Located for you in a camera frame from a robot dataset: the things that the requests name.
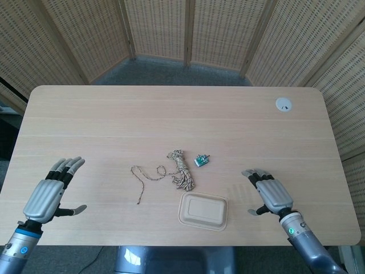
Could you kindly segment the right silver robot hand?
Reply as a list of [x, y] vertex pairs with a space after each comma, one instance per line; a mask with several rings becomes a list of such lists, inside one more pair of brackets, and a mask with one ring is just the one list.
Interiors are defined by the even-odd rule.
[[257, 210], [250, 209], [250, 213], [258, 216], [270, 212], [283, 218], [292, 211], [293, 199], [272, 174], [260, 169], [244, 170], [241, 173], [248, 178], [263, 200], [263, 206]]

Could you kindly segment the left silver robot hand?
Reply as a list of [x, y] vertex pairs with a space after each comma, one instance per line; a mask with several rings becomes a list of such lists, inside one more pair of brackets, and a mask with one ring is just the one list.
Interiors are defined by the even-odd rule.
[[60, 208], [60, 201], [76, 171], [84, 163], [85, 160], [80, 156], [73, 159], [62, 158], [56, 162], [35, 187], [26, 203], [23, 209], [26, 219], [46, 224], [53, 217], [75, 216], [83, 212], [86, 205], [65, 209]]

